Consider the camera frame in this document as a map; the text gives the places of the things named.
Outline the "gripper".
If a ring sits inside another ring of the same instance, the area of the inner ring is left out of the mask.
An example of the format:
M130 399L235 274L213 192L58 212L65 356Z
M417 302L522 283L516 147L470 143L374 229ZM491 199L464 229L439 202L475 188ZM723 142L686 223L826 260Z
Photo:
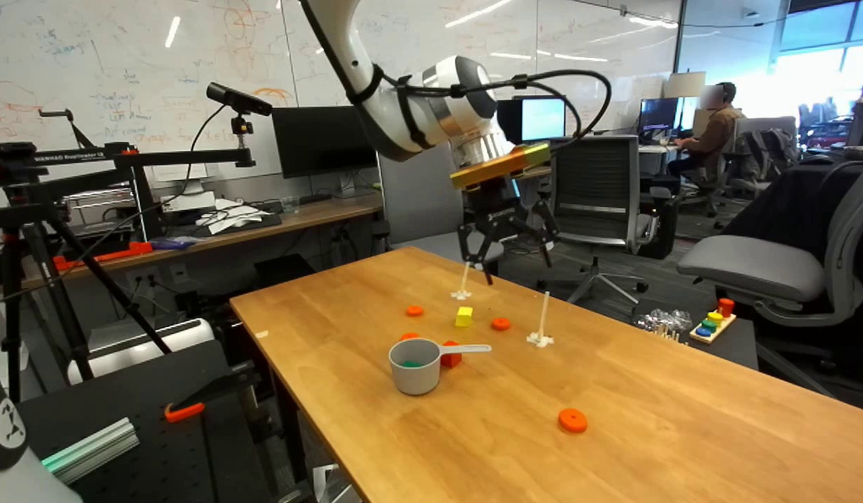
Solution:
M530 209L525 205L520 178L502 176L472 185L464 190L464 201L473 222L488 225L482 231L470 224L457 226L460 255L469 268L480 267L489 286L494 283L494 276L499 271L498 263L505 255L505 246L501 243L499 233L505 228L507 218L501 214L514 216L514 228L519 233L530 235L537 243L546 267L553 267L549 245L555 244L560 233L559 227L543 198ZM530 214L536 214L542 220L539 228L527 223Z

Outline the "light grey chair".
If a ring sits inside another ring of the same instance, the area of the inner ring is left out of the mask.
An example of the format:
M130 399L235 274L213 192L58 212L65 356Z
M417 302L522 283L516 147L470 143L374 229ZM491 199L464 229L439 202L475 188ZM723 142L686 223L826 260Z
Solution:
M463 262L457 230L463 225L462 192L451 184L456 169L447 144L405 162L378 156L387 249L416 247Z

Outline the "mesh back office chair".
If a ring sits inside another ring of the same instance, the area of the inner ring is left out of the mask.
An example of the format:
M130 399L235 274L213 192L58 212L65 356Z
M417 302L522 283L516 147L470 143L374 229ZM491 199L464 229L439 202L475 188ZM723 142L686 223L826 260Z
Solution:
M536 289L573 286L567 302L575 305L596 284L620 294L635 307L636 294L620 286L633 284L645 293L648 282L637 276L604 272L604 249L638 254L658 232L659 216L641 210L643 192L639 172L639 143L634 135L587 136L553 148L553 216L559 226L559 242L581 245L590 252L590 264L578 273L540 277Z

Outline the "lit monitor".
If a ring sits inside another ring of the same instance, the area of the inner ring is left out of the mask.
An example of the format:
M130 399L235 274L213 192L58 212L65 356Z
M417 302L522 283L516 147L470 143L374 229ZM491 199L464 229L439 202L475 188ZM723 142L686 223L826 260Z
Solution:
M517 96L498 100L496 118L505 137L515 145L562 138L566 106L552 96Z

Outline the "clear plastic bag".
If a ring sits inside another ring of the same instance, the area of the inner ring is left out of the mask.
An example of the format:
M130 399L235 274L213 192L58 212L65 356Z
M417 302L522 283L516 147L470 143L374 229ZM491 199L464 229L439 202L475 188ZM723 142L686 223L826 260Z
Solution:
M651 312L636 315L632 325L648 332L667 331L667 333L688 331L693 327L690 312L680 309L652 309Z

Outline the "dark monitor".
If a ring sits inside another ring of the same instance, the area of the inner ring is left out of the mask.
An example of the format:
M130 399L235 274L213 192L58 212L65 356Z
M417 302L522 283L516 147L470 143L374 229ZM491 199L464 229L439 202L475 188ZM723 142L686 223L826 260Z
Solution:
M678 120L679 99L642 99L639 109L639 134L674 130Z

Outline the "black monitor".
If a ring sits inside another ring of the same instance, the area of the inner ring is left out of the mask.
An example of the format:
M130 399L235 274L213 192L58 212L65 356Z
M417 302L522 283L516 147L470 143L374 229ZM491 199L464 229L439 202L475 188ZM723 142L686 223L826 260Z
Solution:
M285 179L377 167L353 106L274 108L270 118Z

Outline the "colourful stacking toy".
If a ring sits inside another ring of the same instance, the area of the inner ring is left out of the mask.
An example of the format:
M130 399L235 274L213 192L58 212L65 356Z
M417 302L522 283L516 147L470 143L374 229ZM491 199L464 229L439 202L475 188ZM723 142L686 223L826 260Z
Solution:
M735 322L737 316L734 314L734 309L734 300L730 298L719 299L718 306L709 312L695 328L691 329L688 334L689 337L704 344L715 342Z

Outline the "black side table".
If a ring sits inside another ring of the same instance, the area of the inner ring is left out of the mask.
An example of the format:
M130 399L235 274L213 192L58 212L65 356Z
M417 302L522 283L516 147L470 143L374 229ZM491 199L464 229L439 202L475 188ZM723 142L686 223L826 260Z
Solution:
M729 362L758 370L756 332L752 321L735 319L711 344L694 340L689 331L680 335L681 343Z

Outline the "grey office chair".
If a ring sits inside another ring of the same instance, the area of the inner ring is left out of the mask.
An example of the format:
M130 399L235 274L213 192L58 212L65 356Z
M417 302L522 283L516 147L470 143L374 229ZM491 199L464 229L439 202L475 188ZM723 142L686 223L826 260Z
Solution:
M769 368L831 395L787 356L863 370L863 161L785 171L677 270L753 315Z

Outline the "heap of papers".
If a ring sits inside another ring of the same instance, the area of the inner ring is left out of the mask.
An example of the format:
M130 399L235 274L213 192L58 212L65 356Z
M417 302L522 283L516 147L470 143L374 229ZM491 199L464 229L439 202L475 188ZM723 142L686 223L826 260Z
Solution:
M218 235L218 233L226 232L229 229L259 223L267 216L270 216L269 212L256 206L242 201L218 198L216 207L213 210L208 210L196 220L194 233L196 235Z

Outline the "window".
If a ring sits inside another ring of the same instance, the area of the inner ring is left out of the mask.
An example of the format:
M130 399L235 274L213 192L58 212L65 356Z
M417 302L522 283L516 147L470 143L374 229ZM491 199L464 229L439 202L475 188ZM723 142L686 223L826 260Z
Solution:
M740 79L748 117L798 124L850 114L863 87L863 0L783 0L763 66Z

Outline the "orange and black clamp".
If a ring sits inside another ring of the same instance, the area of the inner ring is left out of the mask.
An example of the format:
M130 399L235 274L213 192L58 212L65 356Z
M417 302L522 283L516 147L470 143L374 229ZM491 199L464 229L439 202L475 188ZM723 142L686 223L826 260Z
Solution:
M205 406L227 395L238 394L246 391L255 384L261 382L261 376L255 370L236 370L228 375L220 376L210 380L208 384L201 386L187 397L166 405L164 417L167 423L179 423L191 417L195 417L205 410Z

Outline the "whiteboard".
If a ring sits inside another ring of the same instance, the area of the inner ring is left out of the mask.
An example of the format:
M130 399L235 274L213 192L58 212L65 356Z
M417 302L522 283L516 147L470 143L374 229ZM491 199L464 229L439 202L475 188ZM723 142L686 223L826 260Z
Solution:
M360 0L354 20L388 75L450 55L494 80L559 68L600 71L613 98L600 122L630 123L674 67L681 0ZM94 143L144 152L235 147L218 82L274 106L345 105L299 0L0 0L0 143L75 147L69 109Z

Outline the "aluminium profile bar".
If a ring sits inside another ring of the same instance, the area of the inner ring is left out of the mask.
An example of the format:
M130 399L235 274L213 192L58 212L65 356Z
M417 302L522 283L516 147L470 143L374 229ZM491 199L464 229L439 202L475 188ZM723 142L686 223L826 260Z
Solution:
M124 418L48 456L42 465L62 483L71 485L138 445L133 423Z

